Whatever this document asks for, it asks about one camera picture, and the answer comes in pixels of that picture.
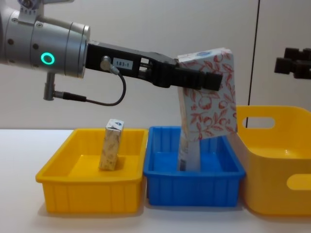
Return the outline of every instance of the blue bin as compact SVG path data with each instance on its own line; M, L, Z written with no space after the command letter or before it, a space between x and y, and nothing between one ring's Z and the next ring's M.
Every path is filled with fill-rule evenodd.
M226 137L202 140L201 171L177 171L180 127L151 127L144 163L156 206L234 207L245 171Z

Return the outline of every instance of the yellow bin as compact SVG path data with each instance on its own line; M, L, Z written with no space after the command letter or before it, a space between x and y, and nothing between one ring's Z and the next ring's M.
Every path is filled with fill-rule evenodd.
M311 215L311 113L290 106L239 106L239 136L228 137L246 171L242 197L262 215ZM245 128L247 117L275 120Z
M98 169L105 129L74 130L36 175L50 213L139 209L148 130L124 129L115 171Z

